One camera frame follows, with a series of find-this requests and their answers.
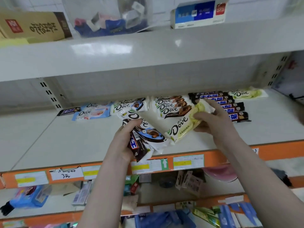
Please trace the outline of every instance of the hand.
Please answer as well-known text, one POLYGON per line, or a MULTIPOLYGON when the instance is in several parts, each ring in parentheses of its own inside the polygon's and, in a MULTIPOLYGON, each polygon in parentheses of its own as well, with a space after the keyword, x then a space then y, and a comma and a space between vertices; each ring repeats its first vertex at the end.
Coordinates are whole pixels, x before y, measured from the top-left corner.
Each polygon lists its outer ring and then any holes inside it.
POLYGON ((114 135, 114 138, 108 148, 104 160, 117 161, 123 159, 128 163, 134 158, 132 151, 127 147, 130 141, 130 132, 135 126, 139 126, 142 120, 131 120, 125 127, 120 127, 114 135))
POLYGON ((198 112, 194 118, 202 120, 200 125, 194 129, 196 132, 205 132, 213 135, 213 140, 217 148, 221 151, 231 142, 241 139, 234 128, 228 113, 223 107, 214 100, 204 99, 210 106, 215 108, 214 114, 198 112))

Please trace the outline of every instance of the red logo on box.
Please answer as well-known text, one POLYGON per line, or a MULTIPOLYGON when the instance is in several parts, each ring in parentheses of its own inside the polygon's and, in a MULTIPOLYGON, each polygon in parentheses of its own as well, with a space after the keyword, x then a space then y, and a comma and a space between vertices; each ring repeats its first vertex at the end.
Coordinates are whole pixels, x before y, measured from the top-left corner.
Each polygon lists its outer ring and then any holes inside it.
POLYGON ((225 13, 226 3, 221 3, 216 6, 215 15, 222 15, 225 13))
POLYGON ((23 33, 23 30, 15 19, 5 19, 5 21, 9 25, 13 33, 23 33))

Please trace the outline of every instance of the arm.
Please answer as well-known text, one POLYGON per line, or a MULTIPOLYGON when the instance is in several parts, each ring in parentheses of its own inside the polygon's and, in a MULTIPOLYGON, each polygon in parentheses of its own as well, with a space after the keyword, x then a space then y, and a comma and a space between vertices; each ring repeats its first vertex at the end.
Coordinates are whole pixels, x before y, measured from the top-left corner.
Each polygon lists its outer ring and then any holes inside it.
POLYGON ((194 115, 203 122, 195 129, 213 135, 213 140, 229 162, 248 194, 264 227, 303 227, 304 203, 266 166, 241 139, 227 112, 215 101, 215 115, 194 115))
POLYGON ((130 141, 130 132, 140 124, 141 120, 132 120, 116 132, 77 227, 118 227, 127 168, 133 158, 127 144, 130 141))

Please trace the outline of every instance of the person's left hand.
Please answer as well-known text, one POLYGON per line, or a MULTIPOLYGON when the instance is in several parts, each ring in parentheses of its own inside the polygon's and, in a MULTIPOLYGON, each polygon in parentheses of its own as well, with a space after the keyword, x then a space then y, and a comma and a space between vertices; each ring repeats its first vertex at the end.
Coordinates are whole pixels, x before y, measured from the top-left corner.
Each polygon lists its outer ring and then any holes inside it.
POLYGON ((134 158, 132 151, 127 147, 127 145, 130 141, 130 132, 135 126, 139 126, 141 122, 141 119, 131 120, 124 127, 121 126, 117 130, 104 160, 117 161, 119 159, 123 159, 129 163, 134 158))

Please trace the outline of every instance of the blue and white box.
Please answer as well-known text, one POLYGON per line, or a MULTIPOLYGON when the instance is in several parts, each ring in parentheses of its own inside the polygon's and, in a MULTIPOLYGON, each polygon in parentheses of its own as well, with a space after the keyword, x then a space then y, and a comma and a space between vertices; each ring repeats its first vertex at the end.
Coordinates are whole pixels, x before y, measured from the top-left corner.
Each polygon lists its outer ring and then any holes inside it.
POLYGON ((171 11, 171 27, 180 29, 223 23, 228 1, 200 0, 179 4, 171 11))

